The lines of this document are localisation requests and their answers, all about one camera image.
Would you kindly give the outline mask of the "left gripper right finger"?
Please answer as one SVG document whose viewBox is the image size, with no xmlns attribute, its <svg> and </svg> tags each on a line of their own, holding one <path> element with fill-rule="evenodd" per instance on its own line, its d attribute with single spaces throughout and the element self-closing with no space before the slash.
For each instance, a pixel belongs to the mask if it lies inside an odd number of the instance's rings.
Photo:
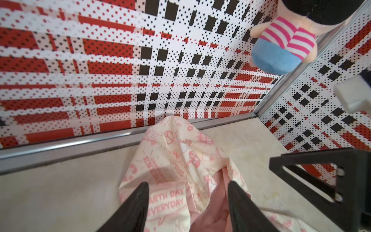
<svg viewBox="0 0 371 232">
<path fill-rule="evenodd" d="M 233 232 L 279 232 L 234 181 L 228 184 L 228 202 Z"/>
</svg>

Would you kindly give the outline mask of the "cream pink printed jacket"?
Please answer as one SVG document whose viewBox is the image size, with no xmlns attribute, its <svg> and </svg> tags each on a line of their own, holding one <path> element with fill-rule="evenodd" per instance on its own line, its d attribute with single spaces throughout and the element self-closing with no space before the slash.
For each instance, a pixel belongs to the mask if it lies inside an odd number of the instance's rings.
<svg viewBox="0 0 371 232">
<path fill-rule="evenodd" d="M 248 191 L 243 175 L 213 138 L 169 116 L 146 131 L 119 198 L 123 203 L 141 183 L 149 185 L 147 232 L 230 232 L 231 181 Z"/>
</svg>

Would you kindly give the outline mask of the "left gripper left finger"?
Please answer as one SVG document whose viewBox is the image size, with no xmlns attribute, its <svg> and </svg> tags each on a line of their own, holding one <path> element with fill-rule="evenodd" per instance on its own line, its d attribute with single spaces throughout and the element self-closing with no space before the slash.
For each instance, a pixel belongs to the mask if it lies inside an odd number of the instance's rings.
<svg viewBox="0 0 371 232">
<path fill-rule="evenodd" d="M 144 232 L 149 206 L 149 184 L 142 182 L 98 232 Z"/>
</svg>

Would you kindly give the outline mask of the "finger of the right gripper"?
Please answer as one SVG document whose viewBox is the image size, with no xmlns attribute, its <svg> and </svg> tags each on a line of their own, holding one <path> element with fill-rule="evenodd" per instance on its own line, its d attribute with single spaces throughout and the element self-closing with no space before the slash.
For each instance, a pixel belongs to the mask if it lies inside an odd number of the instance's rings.
<svg viewBox="0 0 371 232">
<path fill-rule="evenodd" d="M 338 148 L 272 157 L 269 169 L 344 232 L 371 230 L 371 153 Z"/>
</svg>

